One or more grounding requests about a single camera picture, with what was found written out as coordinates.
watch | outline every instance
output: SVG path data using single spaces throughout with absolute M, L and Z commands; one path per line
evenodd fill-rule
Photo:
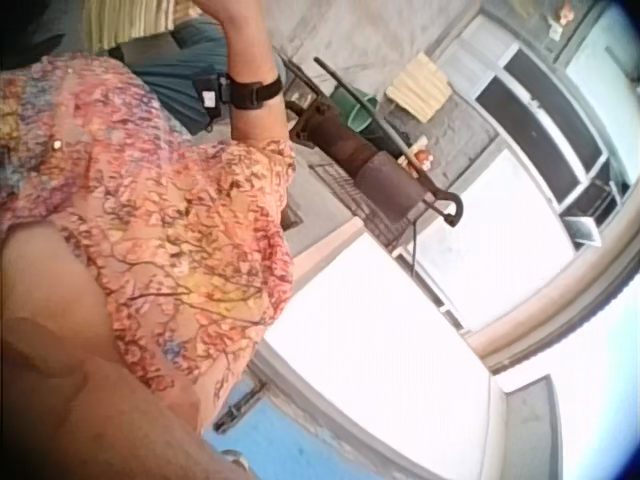
M 229 102 L 238 110 L 258 110 L 264 102 L 282 93 L 280 76 L 267 85 L 262 82 L 240 83 L 227 75 L 229 82 Z

metal rod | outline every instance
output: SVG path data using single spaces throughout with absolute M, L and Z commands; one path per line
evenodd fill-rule
M 362 108 L 364 108 L 364 110 L 369 115 L 371 115 L 373 121 L 375 121 L 380 126 L 380 128 L 382 128 L 385 133 L 389 135 L 389 138 L 391 138 L 391 140 L 398 146 L 398 148 L 402 150 L 402 154 L 405 156 L 411 166 L 416 169 L 418 175 L 420 175 L 420 172 L 424 172 L 424 170 L 422 169 L 422 165 L 420 165 L 420 162 L 416 160 L 416 157 L 413 155 L 413 153 L 411 153 L 409 147 L 404 143 L 402 138 L 400 138 L 400 135 L 398 135 L 396 131 L 389 126 L 387 121 L 381 115 L 379 115 L 371 105 L 360 98 L 355 90 L 348 83 L 342 80 L 342 78 L 340 78 L 340 76 L 329 65 L 327 65 L 324 60 L 319 57 L 314 57 L 313 61 L 316 62 L 325 72 L 327 72 L 331 78 L 338 82 L 338 85 L 344 88 L 344 90 L 349 93 L 349 95 L 351 95 L 353 99 L 358 102 L 358 104 Z

hand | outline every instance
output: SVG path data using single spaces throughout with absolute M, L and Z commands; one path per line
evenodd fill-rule
M 262 0 L 193 0 L 204 13 L 225 28 L 262 22 Z

woman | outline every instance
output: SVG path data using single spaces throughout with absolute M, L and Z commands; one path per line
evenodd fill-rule
M 196 0 L 240 84 L 277 78 L 259 0 Z M 291 293 L 293 158 L 281 95 L 193 147 L 129 70 L 87 56 L 2 72 L 2 317 L 124 365 L 211 423 Z

blue floor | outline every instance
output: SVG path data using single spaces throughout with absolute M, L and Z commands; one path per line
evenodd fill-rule
M 250 383 L 242 382 L 229 400 L 248 388 Z M 383 480 L 314 437 L 268 397 L 226 434 L 210 431 L 204 437 L 217 450 L 242 452 L 260 480 Z

